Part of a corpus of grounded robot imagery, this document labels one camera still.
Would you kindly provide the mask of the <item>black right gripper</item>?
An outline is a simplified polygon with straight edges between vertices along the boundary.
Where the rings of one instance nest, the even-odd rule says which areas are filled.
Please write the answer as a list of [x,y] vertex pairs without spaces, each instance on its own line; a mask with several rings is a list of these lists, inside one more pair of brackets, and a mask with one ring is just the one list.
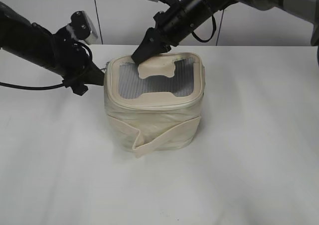
[[196,22],[183,9],[168,9],[154,16],[155,27],[147,30],[131,58],[136,65],[160,53],[167,53],[191,34]]

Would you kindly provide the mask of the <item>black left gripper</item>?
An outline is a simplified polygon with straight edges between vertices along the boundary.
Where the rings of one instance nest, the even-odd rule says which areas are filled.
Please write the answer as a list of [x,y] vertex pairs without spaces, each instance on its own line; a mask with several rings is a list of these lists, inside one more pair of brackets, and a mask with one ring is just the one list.
[[104,85],[104,72],[93,64],[91,50],[79,41],[51,40],[52,52],[57,68],[64,69],[62,83],[51,89],[71,88],[76,95],[84,95],[89,85]]

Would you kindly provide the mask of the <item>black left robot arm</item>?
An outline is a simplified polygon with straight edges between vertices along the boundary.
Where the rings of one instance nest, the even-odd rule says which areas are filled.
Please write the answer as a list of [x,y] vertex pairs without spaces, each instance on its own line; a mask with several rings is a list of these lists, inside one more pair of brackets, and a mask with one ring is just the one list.
[[0,47],[62,77],[58,85],[30,87],[1,83],[1,86],[30,91],[71,88],[82,96],[88,85],[104,85],[104,72],[93,62],[89,48],[98,38],[95,27],[85,11],[78,10],[71,22],[51,33],[41,25],[0,4]]

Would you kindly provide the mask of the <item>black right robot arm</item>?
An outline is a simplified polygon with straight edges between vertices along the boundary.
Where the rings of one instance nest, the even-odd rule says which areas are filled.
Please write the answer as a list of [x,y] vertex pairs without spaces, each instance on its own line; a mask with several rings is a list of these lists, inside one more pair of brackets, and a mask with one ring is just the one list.
[[131,58],[139,65],[144,61],[167,53],[177,47],[182,40],[212,19],[216,31],[214,14],[238,2],[260,11],[277,7],[289,14],[313,24],[311,46],[319,45],[319,0],[149,0],[169,6],[167,11],[155,14],[155,26],[148,28],[139,47]]

